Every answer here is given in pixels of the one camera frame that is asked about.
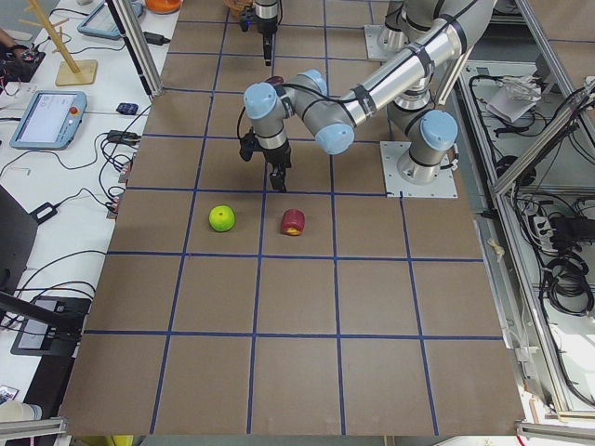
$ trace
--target blue joint cap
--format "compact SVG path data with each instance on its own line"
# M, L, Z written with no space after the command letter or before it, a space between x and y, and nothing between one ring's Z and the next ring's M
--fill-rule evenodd
M271 84L252 84L244 92L245 114L250 119L264 118L277 103L277 92Z
M421 136L435 151L447 151L456 141L458 125L445 111L432 110L421 118Z
M326 86L326 81L324 80L323 76L316 70L307 70L306 72L300 73L302 76L309 77L314 83L318 86L320 92L328 96L328 86Z
M346 151L354 139L353 128L341 123L327 125L316 134L316 142L329 155L339 155Z

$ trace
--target wooden stand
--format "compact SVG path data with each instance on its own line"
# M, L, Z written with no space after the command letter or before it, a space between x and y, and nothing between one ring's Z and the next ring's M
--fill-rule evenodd
M58 75L56 77L56 86L67 85L89 85L95 82L95 75L97 74L98 63L96 60L78 60L75 61L73 56L62 42L62 28L61 24L68 21L68 19L61 20L57 23L49 21L46 12L39 6L38 0L27 0L29 6L25 11L32 11L41 23L21 20L30 25L45 28L49 37L54 42L56 49L64 57L64 61L60 64Z

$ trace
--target green ball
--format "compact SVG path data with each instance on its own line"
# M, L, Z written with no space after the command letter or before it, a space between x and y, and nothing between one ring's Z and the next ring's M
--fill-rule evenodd
M233 209L226 204L215 206L211 209L211 212L208 215L208 222L210 223L211 228L217 232L230 230L233 228L233 225L235 225L235 214L233 213Z

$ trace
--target white cup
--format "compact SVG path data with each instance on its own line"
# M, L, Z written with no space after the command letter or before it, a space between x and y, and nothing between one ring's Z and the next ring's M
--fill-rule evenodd
M18 401L0 404L0 423L41 419L41 407Z

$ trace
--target white table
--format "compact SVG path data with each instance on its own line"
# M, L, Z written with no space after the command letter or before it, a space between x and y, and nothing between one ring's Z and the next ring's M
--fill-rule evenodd
M80 7L75 0L62 0L58 7L91 11L99 0L87 7ZM56 22L60 16L67 15L72 19L65 23L63 31L73 39L68 44L71 51L87 46L120 47L122 40L111 41L84 36L76 31L80 19L74 14L57 12L52 15ZM155 15L145 11L139 20L143 31L160 33L171 37L176 25L178 14L166 16ZM36 42L46 40L47 34L41 31ZM29 104L33 93L37 90L76 90L87 95L87 109L73 142L64 150L56 151L60 159L68 166L87 164L95 157L93 142L95 137L111 129L124 130L134 119L115 112L119 102L135 102L143 110L150 102L142 88L132 59L127 49L122 51L88 50L75 59L96 59L99 62L96 82L93 85L78 85L72 87L55 87L54 82L58 67L62 61L60 53L52 54L53 43L42 45L47 53L39 70L29 84L23 84L15 97L0 95L0 117L21 117ZM167 46L150 46L155 64L162 70ZM16 84L7 86L8 91L14 91ZM130 128L130 131L142 134L146 123L146 115L141 116ZM9 146L10 138L17 127L16 122L0 122L0 168L22 154L22 151ZM118 152L131 153L132 150L121 147ZM30 153L12 164L0 177L0 184L28 212L42 203L57 203L63 198L74 195L81 188L88 188L95 192L100 199L99 170L105 160L101 154L98 160L89 167L79 170L65 170L54 156L47 153ZM108 166L103 173L103 184L107 188L118 184L118 174ZM81 197L66 202L59 208L59 213L39 227L33 251L29 258L28 270L23 274L20 285L35 273L36 269L50 261L83 250L99 250L105 252L112 237L114 221L106 218L107 211L96 203L86 192ZM84 254L59 262L55 266L39 273L29 284L29 287L46 287L59 282L70 280L87 281L96 285L103 265L103 256L98 254ZM24 294L30 299L35 293ZM76 295L60 292L59 295ZM0 331L0 385L17 388L20 393L17 400L23 400L33 375L40 361L34 356L15 356L10 354L10 348L16 337L15 332Z

